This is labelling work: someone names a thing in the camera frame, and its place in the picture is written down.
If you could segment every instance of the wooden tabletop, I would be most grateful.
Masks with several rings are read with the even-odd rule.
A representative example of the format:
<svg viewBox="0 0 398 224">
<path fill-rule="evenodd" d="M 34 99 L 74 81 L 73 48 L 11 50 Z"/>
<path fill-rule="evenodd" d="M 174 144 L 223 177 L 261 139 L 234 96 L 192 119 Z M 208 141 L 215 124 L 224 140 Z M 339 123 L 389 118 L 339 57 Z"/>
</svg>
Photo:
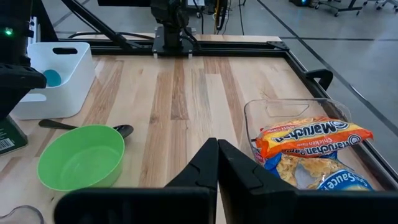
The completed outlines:
<svg viewBox="0 0 398 224">
<path fill-rule="evenodd" d="M 256 41 L 278 37 L 198 36 L 201 40 Z M 114 187 L 163 187 L 173 179 L 210 137 L 239 146 L 243 106 L 255 99 L 312 98 L 282 58 L 146 56 L 93 57 L 96 78 L 81 111 L 56 119 L 86 124 L 131 124 L 126 138 L 123 172 Z M 0 156 L 0 215 L 20 205 L 32 205 L 52 223 L 52 212 L 63 193 L 44 187 L 36 166 L 45 147 L 64 133 L 45 129 L 37 120 L 16 121 L 29 144 Z M 350 151 L 345 162 L 354 164 L 378 188 L 361 161 Z M 225 223 L 221 196 L 218 223 Z"/>
</svg>

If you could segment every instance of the spoon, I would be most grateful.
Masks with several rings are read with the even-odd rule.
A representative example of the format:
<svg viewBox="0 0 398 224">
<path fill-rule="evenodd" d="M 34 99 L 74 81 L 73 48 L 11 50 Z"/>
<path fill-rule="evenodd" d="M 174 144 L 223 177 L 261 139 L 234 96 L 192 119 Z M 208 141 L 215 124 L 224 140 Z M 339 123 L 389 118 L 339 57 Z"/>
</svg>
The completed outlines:
<svg viewBox="0 0 398 224">
<path fill-rule="evenodd" d="M 43 128 L 55 128 L 55 129 L 66 129 L 66 130 L 72 130 L 77 128 L 76 126 L 63 124 L 57 121 L 52 121 L 50 119 L 41 120 L 39 122 L 39 126 Z M 113 127 L 113 129 L 117 130 L 123 138 L 126 138 L 134 131 L 134 128 L 128 124 L 117 125 Z"/>
</svg>

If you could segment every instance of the concrete floor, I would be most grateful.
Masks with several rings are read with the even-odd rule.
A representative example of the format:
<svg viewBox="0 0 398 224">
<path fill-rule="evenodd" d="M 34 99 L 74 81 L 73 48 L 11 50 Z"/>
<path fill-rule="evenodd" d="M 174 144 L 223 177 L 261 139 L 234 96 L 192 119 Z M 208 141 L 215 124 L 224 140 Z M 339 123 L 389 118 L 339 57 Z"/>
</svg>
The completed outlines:
<svg viewBox="0 0 398 224">
<path fill-rule="evenodd" d="M 61 0 L 43 1 L 59 37 L 91 31 L 68 12 Z M 80 2 L 116 31 L 153 32 L 158 26 L 148 8 L 99 7 L 95 0 Z M 355 123 L 374 132 L 375 147 L 398 170 L 398 14 L 392 6 L 377 11 L 370 2 L 358 17 L 356 12 L 333 17 L 334 12 L 326 6 L 314 10 L 296 7 L 288 0 L 262 2 L 280 21 L 256 0 L 248 0 L 242 7 L 245 34 L 282 37 L 307 69 L 333 69 L 336 76 L 328 93 L 350 108 Z M 226 34 L 241 35 L 237 5 L 233 0 Z M 200 30 L 200 20 L 194 14 L 190 26 Z M 205 15 L 205 33 L 212 32 L 213 19 Z M 359 100 L 359 95 L 367 101 Z"/>
</svg>

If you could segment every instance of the white plastic bin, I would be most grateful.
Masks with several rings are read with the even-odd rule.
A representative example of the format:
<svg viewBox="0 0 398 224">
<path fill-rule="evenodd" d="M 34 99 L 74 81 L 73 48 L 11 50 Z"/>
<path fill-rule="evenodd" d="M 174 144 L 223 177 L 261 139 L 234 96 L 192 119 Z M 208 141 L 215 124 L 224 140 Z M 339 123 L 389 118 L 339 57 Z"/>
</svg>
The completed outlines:
<svg viewBox="0 0 398 224">
<path fill-rule="evenodd" d="M 33 68 L 39 72 L 53 69 L 62 82 L 59 86 L 31 90 L 12 114 L 18 119 L 67 118 L 77 114 L 95 77 L 90 45 L 84 42 L 36 43 L 27 51 Z"/>
</svg>

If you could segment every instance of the plastic bowl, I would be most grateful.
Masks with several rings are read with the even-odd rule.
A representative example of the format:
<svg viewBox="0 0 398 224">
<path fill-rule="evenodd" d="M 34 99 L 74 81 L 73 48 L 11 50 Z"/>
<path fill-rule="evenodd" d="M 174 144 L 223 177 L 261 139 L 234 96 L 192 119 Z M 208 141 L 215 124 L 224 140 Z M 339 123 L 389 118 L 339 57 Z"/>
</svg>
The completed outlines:
<svg viewBox="0 0 398 224">
<path fill-rule="evenodd" d="M 124 140 L 113 128 L 89 125 L 51 143 L 40 157 L 37 175 L 46 187 L 71 191 L 110 187 L 122 171 Z"/>
</svg>

